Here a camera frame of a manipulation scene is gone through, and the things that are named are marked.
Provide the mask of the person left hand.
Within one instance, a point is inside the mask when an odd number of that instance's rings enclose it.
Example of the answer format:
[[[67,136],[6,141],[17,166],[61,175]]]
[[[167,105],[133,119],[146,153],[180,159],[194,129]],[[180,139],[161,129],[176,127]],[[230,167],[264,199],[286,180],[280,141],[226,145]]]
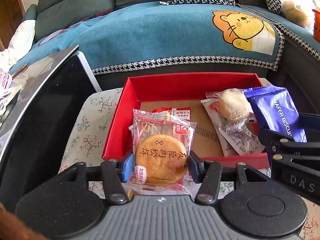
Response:
[[[42,234],[26,227],[13,213],[8,212],[1,203],[1,239],[47,239]]]

